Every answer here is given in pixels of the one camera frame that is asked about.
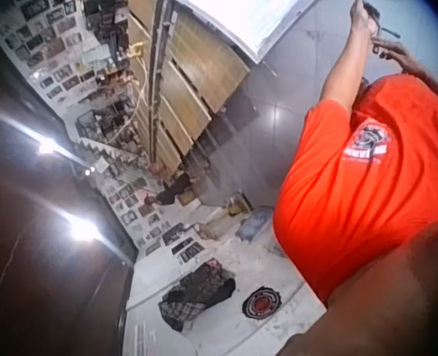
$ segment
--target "plaid cloth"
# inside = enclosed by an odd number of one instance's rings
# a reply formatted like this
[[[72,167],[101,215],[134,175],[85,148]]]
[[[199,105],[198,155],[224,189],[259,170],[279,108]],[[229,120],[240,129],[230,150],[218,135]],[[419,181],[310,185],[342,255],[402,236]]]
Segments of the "plaid cloth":
[[[187,274],[180,280],[180,285],[171,288],[158,303],[162,318],[174,330],[181,332],[183,322],[195,319],[211,305],[211,300],[216,303],[216,300],[221,299],[217,293],[223,291],[230,275],[227,272],[224,276],[223,272],[226,271],[223,271],[222,265],[216,259],[211,259]]]

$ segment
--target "red shirt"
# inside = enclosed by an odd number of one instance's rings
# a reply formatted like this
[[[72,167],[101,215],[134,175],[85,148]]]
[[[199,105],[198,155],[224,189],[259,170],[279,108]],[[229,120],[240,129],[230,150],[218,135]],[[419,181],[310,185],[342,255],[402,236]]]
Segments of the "red shirt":
[[[275,208],[279,243],[324,303],[361,267],[438,221],[438,96],[379,80],[350,114],[308,114]]]

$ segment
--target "shirt logo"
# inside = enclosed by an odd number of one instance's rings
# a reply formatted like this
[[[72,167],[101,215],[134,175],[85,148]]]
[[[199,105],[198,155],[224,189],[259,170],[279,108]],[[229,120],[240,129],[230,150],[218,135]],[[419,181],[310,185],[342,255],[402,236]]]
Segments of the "shirt logo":
[[[344,159],[368,162],[371,159],[381,162],[380,156],[388,152],[390,137],[388,132],[375,123],[364,123],[354,134],[352,143],[344,150]]]

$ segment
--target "circular emblem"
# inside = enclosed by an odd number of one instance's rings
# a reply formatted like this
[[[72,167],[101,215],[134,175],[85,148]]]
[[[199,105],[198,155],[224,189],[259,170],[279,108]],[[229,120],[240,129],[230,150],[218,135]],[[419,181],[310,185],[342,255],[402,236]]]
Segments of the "circular emblem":
[[[260,287],[242,304],[242,312],[252,319],[264,319],[275,313],[281,305],[280,294],[271,288]]]

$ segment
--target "tiled floor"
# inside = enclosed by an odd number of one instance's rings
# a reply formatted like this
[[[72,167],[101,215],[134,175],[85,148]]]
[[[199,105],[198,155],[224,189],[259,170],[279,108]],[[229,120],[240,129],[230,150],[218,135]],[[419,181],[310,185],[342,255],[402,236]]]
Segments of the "tiled floor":
[[[242,189],[254,206],[274,205],[296,152],[304,115],[317,103],[350,28],[353,0],[320,0],[254,67],[200,139],[212,164],[196,187],[205,204],[220,205]],[[383,26],[438,74],[438,18],[423,0],[372,0]],[[399,67],[371,55],[365,76],[374,80]]]

